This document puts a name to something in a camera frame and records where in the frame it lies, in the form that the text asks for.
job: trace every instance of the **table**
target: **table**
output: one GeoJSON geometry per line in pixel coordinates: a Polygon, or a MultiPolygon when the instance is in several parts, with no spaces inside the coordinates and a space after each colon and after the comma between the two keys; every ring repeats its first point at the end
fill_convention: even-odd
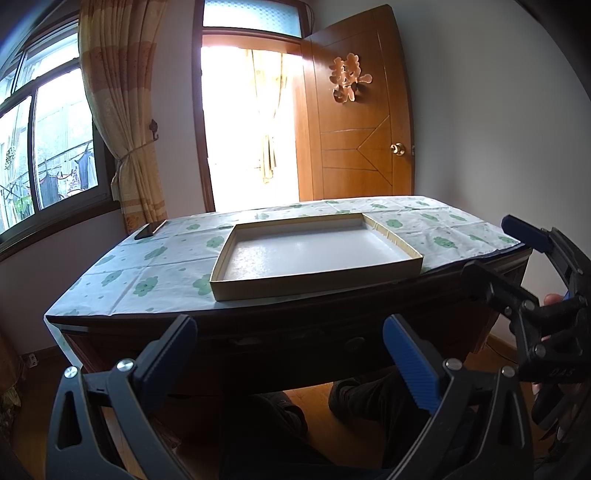
{"type": "Polygon", "coordinates": [[[72,364],[90,371],[134,357],[178,313],[196,320],[194,358],[176,392],[269,391],[384,366],[381,323],[400,312],[444,356],[482,345],[497,315],[467,298],[459,273],[479,257],[521,282],[531,250],[479,218],[422,196],[321,200],[168,221],[132,234],[84,273],[45,316],[72,364]],[[418,278],[347,291],[216,302],[209,275],[238,222],[363,212],[424,255],[418,278]]]}

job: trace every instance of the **metal screw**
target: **metal screw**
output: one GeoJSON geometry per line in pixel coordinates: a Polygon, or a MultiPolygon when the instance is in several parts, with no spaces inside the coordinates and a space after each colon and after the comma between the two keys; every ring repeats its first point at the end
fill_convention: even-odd
{"type": "Polygon", "coordinates": [[[515,369],[513,367],[509,367],[509,365],[506,365],[501,368],[501,373],[507,378],[513,378],[515,376],[515,369]]]}
{"type": "Polygon", "coordinates": [[[448,358],[445,360],[445,366],[448,367],[449,370],[457,372],[458,370],[462,369],[462,362],[460,362],[457,358],[448,358]]]}
{"type": "Polygon", "coordinates": [[[68,367],[64,371],[64,377],[66,378],[74,378],[78,374],[78,369],[76,367],[68,367]]]}
{"type": "Polygon", "coordinates": [[[540,357],[544,358],[546,356],[546,347],[542,344],[536,345],[534,348],[534,353],[540,357]]]}
{"type": "Polygon", "coordinates": [[[535,303],[532,302],[531,300],[524,300],[524,302],[522,303],[522,305],[523,305],[523,308],[525,310],[529,310],[530,312],[533,312],[534,311],[535,303]]]}
{"type": "Polygon", "coordinates": [[[134,367],[134,361],[131,358],[124,358],[117,364],[117,370],[120,372],[128,372],[134,367]]]}

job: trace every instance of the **cell phone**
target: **cell phone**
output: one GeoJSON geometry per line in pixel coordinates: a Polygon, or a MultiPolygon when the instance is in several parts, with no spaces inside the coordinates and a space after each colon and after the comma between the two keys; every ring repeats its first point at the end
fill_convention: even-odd
{"type": "Polygon", "coordinates": [[[141,240],[142,238],[154,236],[154,234],[160,230],[160,227],[162,227],[165,223],[166,220],[159,220],[158,222],[149,223],[138,232],[134,239],[141,240]]]}

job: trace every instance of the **wooden door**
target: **wooden door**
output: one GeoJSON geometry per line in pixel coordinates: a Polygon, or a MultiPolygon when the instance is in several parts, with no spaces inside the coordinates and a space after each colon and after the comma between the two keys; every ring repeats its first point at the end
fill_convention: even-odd
{"type": "Polygon", "coordinates": [[[304,196],[315,200],[412,194],[410,99],[392,8],[383,5],[314,33],[304,39],[302,56],[310,168],[298,176],[311,186],[300,185],[300,192],[308,190],[304,196]],[[349,53],[359,56],[361,74],[372,81],[357,84],[355,101],[338,103],[330,66],[349,53]],[[392,152],[397,143],[401,155],[392,152]]]}

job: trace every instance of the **gold door knob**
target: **gold door knob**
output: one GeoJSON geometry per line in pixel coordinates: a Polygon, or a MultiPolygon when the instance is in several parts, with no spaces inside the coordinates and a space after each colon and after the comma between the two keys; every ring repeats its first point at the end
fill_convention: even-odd
{"type": "Polygon", "coordinates": [[[404,152],[406,152],[406,150],[404,149],[404,145],[402,145],[401,143],[390,145],[390,151],[393,154],[398,155],[399,157],[402,157],[404,155],[404,152]]]}

